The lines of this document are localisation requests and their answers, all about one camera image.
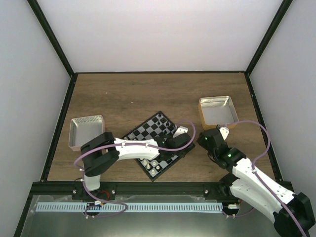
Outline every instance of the wooden table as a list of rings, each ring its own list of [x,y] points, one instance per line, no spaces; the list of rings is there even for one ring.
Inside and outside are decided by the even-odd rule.
[[[72,181],[80,177],[73,166],[80,152],[68,147],[70,120],[102,115],[106,130],[122,137],[157,111],[173,122],[190,119],[202,131],[198,100],[209,96],[231,96],[239,120],[257,120],[244,74],[80,74],[70,101],[48,180]],[[240,124],[231,129],[229,146],[253,159],[265,149],[260,128]],[[268,156],[257,166],[274,178]],[[227,171],[207,157],[198,144],[155,182],[217,182]],[[102,181],[143,181],[150,179],[134,160],[116,162],[101,176]]]

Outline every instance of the white wall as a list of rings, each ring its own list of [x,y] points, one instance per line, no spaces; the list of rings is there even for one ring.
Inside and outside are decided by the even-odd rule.
[[[245,70],[282,0],[39,0],[75,72]]]
[[[315,9],[315,0],[293,1],[251,81],[282,174],[309,196],[316,214]]]
[[[0,1],[0,236],[38,181],[69,77],[26,0]]]

